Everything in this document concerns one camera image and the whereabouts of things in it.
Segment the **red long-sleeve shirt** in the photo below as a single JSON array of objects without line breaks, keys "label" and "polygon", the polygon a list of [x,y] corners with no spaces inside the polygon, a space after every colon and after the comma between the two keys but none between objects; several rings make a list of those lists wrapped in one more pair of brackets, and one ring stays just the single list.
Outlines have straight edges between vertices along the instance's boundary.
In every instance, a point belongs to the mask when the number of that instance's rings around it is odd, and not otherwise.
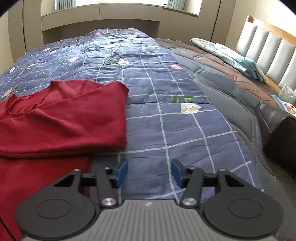
[{"label": "red long-sleeve shirt", "polygon": [[128,88],[118,82],[52,81],[1,102],[1,240],[20,237],[17,205],[92,155],[127,145]]}]

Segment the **blue plaid floral quilt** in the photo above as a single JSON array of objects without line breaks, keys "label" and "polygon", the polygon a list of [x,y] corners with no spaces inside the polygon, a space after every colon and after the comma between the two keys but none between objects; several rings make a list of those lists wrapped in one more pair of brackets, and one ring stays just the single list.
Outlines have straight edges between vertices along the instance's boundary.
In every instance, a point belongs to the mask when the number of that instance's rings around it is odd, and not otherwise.
[{"label": "blue plaid floral quilt", "polygon": [[92,155],[86,171],[128,160],[121,198],[181,197],[171,161],[214,173],[227,169],[261,189],[251,152],[177,60],[136,29],[101,29],[27,52],[1,76],[1,102],[52,81],[118,81],[128,88],[127,145]]}]

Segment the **grey brown quilted mattress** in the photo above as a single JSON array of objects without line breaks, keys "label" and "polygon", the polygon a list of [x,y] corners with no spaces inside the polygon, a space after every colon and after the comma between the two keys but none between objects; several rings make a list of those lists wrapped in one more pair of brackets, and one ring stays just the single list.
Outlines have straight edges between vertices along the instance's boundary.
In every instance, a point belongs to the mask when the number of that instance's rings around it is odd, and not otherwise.
[{"label": "grey brown quilted mattress", "polygon": [[280,240],[295,240],[295,177],[263,152],[255,109],[260,102],[278,105],[271,98],[275,90],[245,77],[216,56],[197,47],[169,39],[156,38],[184,68],[213,104],[232,123],[246,142],[264,191],[283,207],[284,220],[278,231]]}]

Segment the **black storage box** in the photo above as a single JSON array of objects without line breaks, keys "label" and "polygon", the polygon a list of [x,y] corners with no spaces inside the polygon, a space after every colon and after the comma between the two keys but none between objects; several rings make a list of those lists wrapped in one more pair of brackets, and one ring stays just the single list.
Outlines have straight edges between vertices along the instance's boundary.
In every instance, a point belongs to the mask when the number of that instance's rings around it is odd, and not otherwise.
[{"label": "black storage box", "polygon": [[295,117],[265,102],[255,109],[263,151],[287,173],[295,176]]}]

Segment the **colourful book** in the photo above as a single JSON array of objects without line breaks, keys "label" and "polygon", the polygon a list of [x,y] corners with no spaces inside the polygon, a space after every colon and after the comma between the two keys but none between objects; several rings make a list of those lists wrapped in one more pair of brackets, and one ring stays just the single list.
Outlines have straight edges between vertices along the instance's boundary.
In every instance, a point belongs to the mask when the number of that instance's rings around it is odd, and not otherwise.
[{"label": "colourful book", "polygon": [[282,110],[292,114],[293,116],[296,116],[296,107],[294,105],[280,100],[280,98],[276,95],[272,95],[271,97],[275,100],[275,102],[279,105],[279,107]]}]

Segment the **light blue floral pillow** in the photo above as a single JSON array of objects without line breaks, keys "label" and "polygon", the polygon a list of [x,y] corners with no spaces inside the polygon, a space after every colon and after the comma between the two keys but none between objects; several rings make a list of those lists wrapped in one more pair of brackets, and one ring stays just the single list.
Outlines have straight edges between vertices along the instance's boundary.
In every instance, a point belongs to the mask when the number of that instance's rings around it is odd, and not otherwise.
[{"label": "light blue floral pillow", "polygon": [[258,64],[250,58],[242,56],[222,44],[213,43],[200,38],[192,38],[191,43],[198,48],[220,58],[247,77],[257,79],[261,83],[267,84],[265,74]]}]

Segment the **grey padded wooden headboard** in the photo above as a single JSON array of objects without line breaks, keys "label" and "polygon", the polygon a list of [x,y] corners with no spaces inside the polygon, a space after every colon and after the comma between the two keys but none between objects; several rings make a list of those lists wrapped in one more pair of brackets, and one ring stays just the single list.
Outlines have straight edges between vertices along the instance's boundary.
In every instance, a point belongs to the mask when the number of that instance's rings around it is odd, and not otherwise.
[{"label": "grey padded wooden headboard", "polygon": [[248,15],[236,52],[256,62],[278,91],[284,85],[295,90],[295,36]]}]

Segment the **beige window bench cabinet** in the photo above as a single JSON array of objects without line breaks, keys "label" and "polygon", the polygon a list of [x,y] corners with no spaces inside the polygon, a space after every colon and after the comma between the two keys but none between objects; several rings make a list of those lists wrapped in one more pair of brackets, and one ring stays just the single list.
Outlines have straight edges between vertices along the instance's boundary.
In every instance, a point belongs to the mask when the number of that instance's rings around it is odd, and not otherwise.
[{"label": "beige window bench cabinet", "polygon": [[78,6],[41,14],[42,1],[23,1],[23,32],[27,50],[98,29],[138,29],[152,38],[189,42],[210,40],[220,1],[203,1],[194,15],[149,4],[113,3]]}]

